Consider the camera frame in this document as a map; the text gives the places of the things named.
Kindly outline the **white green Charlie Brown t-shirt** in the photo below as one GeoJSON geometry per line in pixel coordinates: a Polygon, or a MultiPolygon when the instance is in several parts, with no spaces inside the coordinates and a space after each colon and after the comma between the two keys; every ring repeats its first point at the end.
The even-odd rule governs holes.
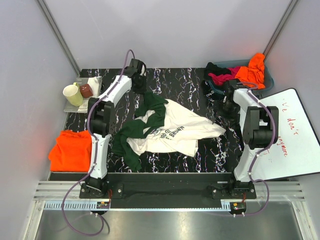
{"type": "Polygon", "coordinates": [[[178,152],[194,157],[199,140],[218,138],[225,132],[220,125],[179,103],[146,92],[135,119],[114,135],[111,151],[137,172],[142,169],[140,156],[145,152],[178,152]]]}

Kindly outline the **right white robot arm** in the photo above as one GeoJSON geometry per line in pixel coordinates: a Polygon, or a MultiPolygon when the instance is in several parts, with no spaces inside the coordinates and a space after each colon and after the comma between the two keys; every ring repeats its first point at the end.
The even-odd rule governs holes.
{"type": "Polygon", "coordinates": [[[223,85],[224,99],[221,115],[239,124],[244,150],[233,171],[234,181],[227,185],[228,195],[239,198],[249,187],[261,179],[253,179],[253,169],[258,157],[277,142],[279,109],[266,106],[254,95],[258,85],[232,79],[223,85]]]}

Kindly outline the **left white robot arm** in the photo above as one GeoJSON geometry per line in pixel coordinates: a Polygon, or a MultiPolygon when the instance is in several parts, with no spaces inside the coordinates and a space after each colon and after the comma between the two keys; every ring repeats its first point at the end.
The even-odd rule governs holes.
{"type": "Polygon", "coordinates": [[[115,107],[128,91],[136,94],[146,91],[146,70],[144,62],[131,59],[129,66],[121,70],[105,92],[88,101],[87,130],[91,135],[92,148],[85,185],[97,198],[108,193],[107,156],[109,141],[116,128],[115,107]]]}

